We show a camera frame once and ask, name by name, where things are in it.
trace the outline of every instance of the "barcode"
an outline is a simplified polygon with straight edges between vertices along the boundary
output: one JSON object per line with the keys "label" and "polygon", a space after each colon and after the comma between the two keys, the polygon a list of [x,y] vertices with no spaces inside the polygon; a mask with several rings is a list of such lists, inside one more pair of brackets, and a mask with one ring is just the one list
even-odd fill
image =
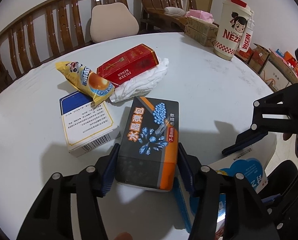
{"label": "barcode", "polygon": [[97,139],[93,140],[92,142],[87,143],[82,148],[86,152],[89,152],[89,151],[93,150],[94,148],[97,148],[98,146],[103,145],[104,143],[109,142],[109,141],[111,141],[111,138],[110,138],[109,133],[107,133],[104,136],[101,136],[100,138],[97,138]]}

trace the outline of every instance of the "small bottle keychain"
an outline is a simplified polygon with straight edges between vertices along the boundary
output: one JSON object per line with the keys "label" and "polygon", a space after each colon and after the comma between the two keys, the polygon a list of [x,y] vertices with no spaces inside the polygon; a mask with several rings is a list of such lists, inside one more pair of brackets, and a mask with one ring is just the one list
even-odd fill
{"label": "small bottle keychain", "polygon": [[242,35],[239,49],[243,52],[247,52],[250,47],[250,42],[252,38],[253,28],[255,27],[255,21],[253,20],[253,11],[251,11],[251,18],[247,22],[246,29]]}

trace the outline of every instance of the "round table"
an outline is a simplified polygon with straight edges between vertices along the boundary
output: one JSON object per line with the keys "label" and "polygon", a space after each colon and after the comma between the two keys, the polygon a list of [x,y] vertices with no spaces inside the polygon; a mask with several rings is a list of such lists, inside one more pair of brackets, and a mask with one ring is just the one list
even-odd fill
{"label": "round table", "polygon": [[[79,61],[95,71],[141,43],[154,49],[158,57],[169,59],[167,75],[147,97],[179,102],[179,141],[188,154],[198,156],[201,164],[219,160],[221,151],[250,127],[252,103],[272,93],[239,59],[223,60],[213,54],[212,48],[201,46],[183,33],[102,42],[31,70],[0,94],[0,227],[11,240],[16,239],[33,201],[54,172],[76,174],[121,141],[117,138],[79,158],[68,153],[59,99],[75,89],[56,70],[55,62]],[[132,99],[108,103],[121,134],[131,104]],[[269,151],[260,142],[258,148]],[[111,191],[98,202],[110,240],[125,231],[141,240],[188,238],[171,192],[144,191],[114,182]],[[76,213],[74,206],[74,235],[79,239]]]}

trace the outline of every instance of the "yellow snack package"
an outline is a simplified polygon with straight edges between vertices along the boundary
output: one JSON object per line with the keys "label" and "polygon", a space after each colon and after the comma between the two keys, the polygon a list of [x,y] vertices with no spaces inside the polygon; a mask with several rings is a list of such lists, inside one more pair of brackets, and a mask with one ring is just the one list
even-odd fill
{"label": "yellow snack package", "polygon": [[56,69],[77,90],[92,97],[96,106],[105,101],[114,91],[114,86],[110,81],[98,76],[79,62],[57,62]]}

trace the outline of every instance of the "tiled floor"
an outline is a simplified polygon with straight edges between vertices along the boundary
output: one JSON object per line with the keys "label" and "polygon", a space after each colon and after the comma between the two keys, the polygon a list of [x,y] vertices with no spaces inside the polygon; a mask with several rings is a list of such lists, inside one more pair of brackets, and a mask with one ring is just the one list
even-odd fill
{"label": "tiled floor", "polygon": [[282,133],[277,135],[276,152],[265,169],[267,176],[284,160],[292,160],[298,168],[298,158],[295,154],[295,140],[295,134],[288,141],[282,139]]}

